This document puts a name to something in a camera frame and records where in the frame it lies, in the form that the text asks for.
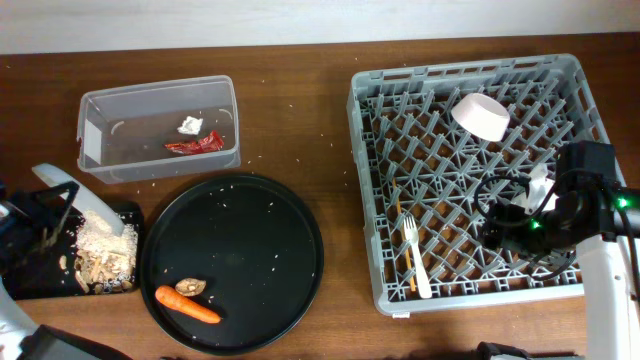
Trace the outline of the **grey plate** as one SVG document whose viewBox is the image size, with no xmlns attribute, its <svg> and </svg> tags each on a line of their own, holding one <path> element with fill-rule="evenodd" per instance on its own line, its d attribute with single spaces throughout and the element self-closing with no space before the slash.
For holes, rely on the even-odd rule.
<svg viewBox="0 0 640 360">
<path fill-rule="evenodd" d="M 36 165 L 32 168 L 32 171 L 49 187 L 54 187 L 67 182 L 75 183 L 78 186 L 78 192 L 72 202 L 72 206 L 83 215 L 88 212 L 96 213 L 111 227 L 113 235 L 122 235 L 124 231 L 124 223 L 118 214 L 79 181 L 58 167 L 48 163 Z"/>
</svg>

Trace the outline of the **wooden chopstick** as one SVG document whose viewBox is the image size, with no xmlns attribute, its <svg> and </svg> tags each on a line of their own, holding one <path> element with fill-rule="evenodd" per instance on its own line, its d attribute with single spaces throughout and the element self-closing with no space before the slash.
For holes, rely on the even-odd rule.
<svg viewBox="0 0 640 360">
<path fill-rule="evenodd" d="M 396 183 L 396 178 L 392 179 L 392 185 L 393 185 L 393 189 L 394 190 L 398 189 L 397 183 Z M 400 203 L 400 198 L 399 197 L 396 199 L 396 211 L 397 211 L 398 216 L 402 215 L 402 207 L 401 207 L 401 203 Z M 407 267 L 407 270 L 411 270 L 412 269 L 412 263 L 411 263 L 411 257 L 410 257 L 410 249 L 409 249 L 408 242 L 406 241 L 404 230 L 402 230 L 401 236 L 402 236 L 403 243 L 405 245 L 405 252 L 404 252 L 405 265 Z M 416 292 L 417 286 L 416 286 L 416 282 L 415 282 L 415 279 L 414 279 L 413 275 L 409 276 L 409 285 L 410 285 L 411 292 Z"/>
</svg>

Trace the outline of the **white tissue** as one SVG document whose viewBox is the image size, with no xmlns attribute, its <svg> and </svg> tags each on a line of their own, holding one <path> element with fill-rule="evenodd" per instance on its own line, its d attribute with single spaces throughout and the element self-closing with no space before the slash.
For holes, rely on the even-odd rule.
<svg viewBox="0 0 640 360">
<path fill-rule="evenodd" d="M 200 133 L 202 124 L 202 118 L 187 116 L 182 124 L 177 128 L 177 131 L 183 135 L 196 136 Z"/>
</svg>

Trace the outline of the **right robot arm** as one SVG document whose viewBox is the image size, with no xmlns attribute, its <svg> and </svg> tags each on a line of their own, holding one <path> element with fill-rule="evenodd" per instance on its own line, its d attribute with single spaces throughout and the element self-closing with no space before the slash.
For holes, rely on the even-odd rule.
<svg viewBox="0 0 640 360">
<path fill-rule="evenodd" d="M 562 146 L 555 181 L 546 174 L 506 176 L 524 187 L 524 203 L 495 203 L 480 243 L 527 261 L 535 274 L 554 260 L 553 277 L 578 264 L 587 309 L 587 356 L 639 356 L 639 192 L 623 186 L 610 144 L 580 141 Z"/>
</svg>

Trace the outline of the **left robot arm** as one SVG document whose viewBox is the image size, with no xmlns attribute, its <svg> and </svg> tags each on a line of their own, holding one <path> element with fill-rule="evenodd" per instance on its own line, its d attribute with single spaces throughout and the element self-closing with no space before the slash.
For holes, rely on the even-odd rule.
<svg viewBox="0 0 640 360">
<path fill-rule="evenodd" d="M 49 189 L 11 195 L 1 189 L 1 274 L 18 269 L 27 257 L 55 244 L 79 185 L 73 181 Z M 16 360 L 117 359 L 127 356 L 107 345 L 36 324 L 1 290 L 1 357 Z"/>
</svg>

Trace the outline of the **peanut shells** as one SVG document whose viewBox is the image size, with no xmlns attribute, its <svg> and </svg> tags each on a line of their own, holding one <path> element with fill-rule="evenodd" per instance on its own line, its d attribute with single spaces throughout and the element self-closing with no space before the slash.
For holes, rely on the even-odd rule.
<svg viewBox="0 0 640 360">
<path fill-rule="evenodd" d="M 134 288 L 134 258 L 115 252 L 99 255 L 78 250 L 61 255 L 58 265 L 65 275 L 72 275 L 86 294 L 126 293 Z"/>
</svg>

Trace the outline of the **rice pile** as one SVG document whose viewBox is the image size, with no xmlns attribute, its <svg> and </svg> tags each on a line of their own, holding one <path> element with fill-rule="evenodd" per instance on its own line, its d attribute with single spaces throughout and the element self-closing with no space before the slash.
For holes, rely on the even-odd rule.
<svg viewBox="0 0 640 360">
<path fill-rule="evenodd" d="M 99 258 L 114 272 L 131 273 L 136 262 L 137 242 L 138 233 L 133 225 L 125 225 L 122 234 L 115 235 L 104 219 L 89 211 L 78 230 L 76 247 Z"/>
</svg>

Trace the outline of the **white plastic fork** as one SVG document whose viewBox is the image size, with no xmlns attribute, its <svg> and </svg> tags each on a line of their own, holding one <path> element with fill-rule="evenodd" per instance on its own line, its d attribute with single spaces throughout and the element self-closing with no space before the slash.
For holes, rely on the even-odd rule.
<svg viewBox="0 0 640 360">
<path fill-rule="evenodd" d="M 411 248 L 419 296 L 422 299 L 430 299 L 432 297 L 432 290 L 419 248 L 419 231 L 416 221 L 411 214 L 407 214 L 404 217 L 403 227 L 405 238 Z"/>
</svg>

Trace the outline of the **cream cup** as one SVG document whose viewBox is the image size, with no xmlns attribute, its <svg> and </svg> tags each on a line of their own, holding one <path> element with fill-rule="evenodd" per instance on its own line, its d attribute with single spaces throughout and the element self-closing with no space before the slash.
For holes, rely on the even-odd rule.
<svg viewBox="0 0 640 360">
<path fill-rule="evenodd" d="M 536 165 L 529 173 L 529 178 L 528 189 L 517 195 L 511 203 L 523 208 L 526 215 L 538 209 L 543 212 L 554 210 L 558 196 L 551 191 L 554 181 L 549 177 L 547 165 Z"/>
</svg>

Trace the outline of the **pink bowl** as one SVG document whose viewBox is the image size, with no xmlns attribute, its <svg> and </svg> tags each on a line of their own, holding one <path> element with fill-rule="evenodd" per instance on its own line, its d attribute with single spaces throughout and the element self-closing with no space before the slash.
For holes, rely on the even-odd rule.
<svg viewBox="0 0 640 360">
<path fill-rule="evenodd" d="M 451 109 L 453 119 L 472 135 L 490 142 L 499 142 L 506 133 L 510 114 L 493 98 L 471 93 Z"/>
</svg>

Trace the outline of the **red snack wrapper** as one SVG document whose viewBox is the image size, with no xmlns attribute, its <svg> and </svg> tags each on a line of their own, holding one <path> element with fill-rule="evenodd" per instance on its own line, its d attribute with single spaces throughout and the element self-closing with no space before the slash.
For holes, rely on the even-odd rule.
<svg viewBox="0 0 640 360">
<path fill-rule="evenodd" d="M 220 151 L 224 147 L 224 141 L 216 131 L 208 136 L 190 142 L 165 144 L 164 147 L 172 153 L 180 155 L 197 155 Z"/>
</svg>

